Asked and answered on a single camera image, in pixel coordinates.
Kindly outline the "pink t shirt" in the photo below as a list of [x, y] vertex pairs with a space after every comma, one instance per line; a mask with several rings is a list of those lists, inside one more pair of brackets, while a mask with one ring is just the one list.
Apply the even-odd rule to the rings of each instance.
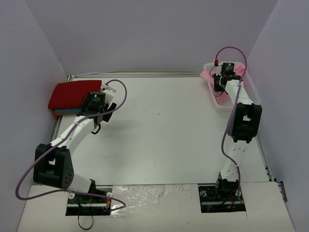
[[[245, 68], [245, 65], [243, 63], [236, 62], [234, 65], [234, 72], [236, 73], [236, 75], [241, 76], [243, 74], [244, 68]], [[201, 72], [200, 77], [206, 80], [208, 84], [210, 84], [213, 97], [215, 98], [217, 104], [223, 105], [224, 102], [227, 102], [228, 100], [230, 100], [230, 97], [225, 92], [222, 93], [221, 91], [219, 92], [213, 91], [214, 84], [213, 84], [213, 78], [211, 77], [211, 74], [214, 74], [215, 72], [216, 72], [216, 68], [214, 64], [207, 63], [204, 65], [204, 70]]]

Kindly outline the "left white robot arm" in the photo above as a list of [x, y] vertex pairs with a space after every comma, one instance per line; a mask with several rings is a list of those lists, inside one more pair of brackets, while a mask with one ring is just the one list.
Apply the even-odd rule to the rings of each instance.
[[35, 183], [79, 192], [86, 202], [96, 199], [95, 181], [74, 172], [72, 155], [86, 136], [96, 134], [101, 123], [110, 120], [117, 108], [116, 103], [112, 102], [115, 93], [109, 87], [87, 93], [72, 124], [50, 143], [37, 146], [33, 167]]

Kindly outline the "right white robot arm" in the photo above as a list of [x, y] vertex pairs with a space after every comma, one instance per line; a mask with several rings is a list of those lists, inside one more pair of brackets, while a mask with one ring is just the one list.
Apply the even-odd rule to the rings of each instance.
[[246, 149], [257, 135], [262, 107], [255, 104], [245, 90], [242, 77], [234, 72], [234, 63], [215, 65], [214, 90], [226, 92], [233, 108], [221, 143], [221, 151], [227, 158], [219, 172], [214, 194], [220, 201], [232, 195], [240, 196], [240, 165]]

